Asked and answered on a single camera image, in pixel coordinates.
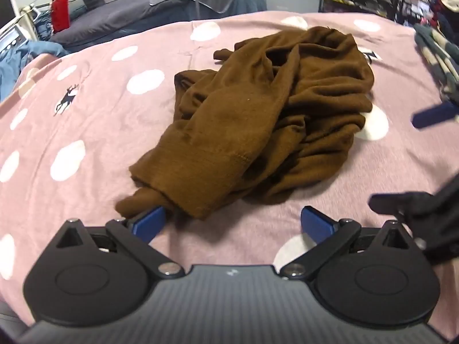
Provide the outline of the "brown knit sweater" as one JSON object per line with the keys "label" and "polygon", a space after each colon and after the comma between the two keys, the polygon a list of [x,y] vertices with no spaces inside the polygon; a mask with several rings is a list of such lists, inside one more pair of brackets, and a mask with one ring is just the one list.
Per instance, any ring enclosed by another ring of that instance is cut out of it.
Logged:
{"label": "brown knit sweater", "polygon": [[116,203],[122,217],[281,203],[338,172],[373,108],[372,69],[354,37],[332,28],[283,30],[213,57],[219,70],[175,75],[173,122],[130,167],[138,188]]}

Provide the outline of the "pink polka dot bedsheet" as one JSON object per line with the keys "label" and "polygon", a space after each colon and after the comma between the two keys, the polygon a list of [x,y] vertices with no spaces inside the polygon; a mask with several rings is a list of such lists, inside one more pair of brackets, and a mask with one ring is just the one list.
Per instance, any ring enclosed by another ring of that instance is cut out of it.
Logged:
{"label": "pink polka dot bedsheet", "polygon": [[375,193],[434,192],[458,172],[458,122],[423,130],[412,115],[439,102],[412,28],[375,15],[267,11],[174,23],[22,71],[1,104],[1,299],[27,325],[23,282],[69,218],[101,226],[135,190],[128,169],[152,149],[174,113],[174,75],[215,69],[214,52],[292,27],[352,34],[372,58],[373,112],[339,174],[299,189],[283,204],[238,201],[207,220],[173,224],[153,247],[184,267],[271,264],[310,246],[299,214],[311,205],[331,218],[378,227]]}

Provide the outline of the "blue garment pile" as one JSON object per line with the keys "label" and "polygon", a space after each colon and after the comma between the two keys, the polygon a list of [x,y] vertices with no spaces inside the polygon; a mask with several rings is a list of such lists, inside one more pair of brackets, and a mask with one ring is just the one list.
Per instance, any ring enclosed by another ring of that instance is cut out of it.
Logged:
{"label": "blue garment pile", "polygon": [[62,58],[69,52],[54,42],[26,40],[20,47],[13,47],[1,54],[1,101],[11,94],[25,66],[42,54]]}

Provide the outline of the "red black chair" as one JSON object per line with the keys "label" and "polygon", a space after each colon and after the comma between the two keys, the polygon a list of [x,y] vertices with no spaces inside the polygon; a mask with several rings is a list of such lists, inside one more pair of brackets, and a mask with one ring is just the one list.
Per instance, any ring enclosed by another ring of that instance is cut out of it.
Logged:
{"label": "red black chair", "polygon": [[51,0],[50,20],[53,33],[68,29],[77,18],[105,3],[105,0]]}

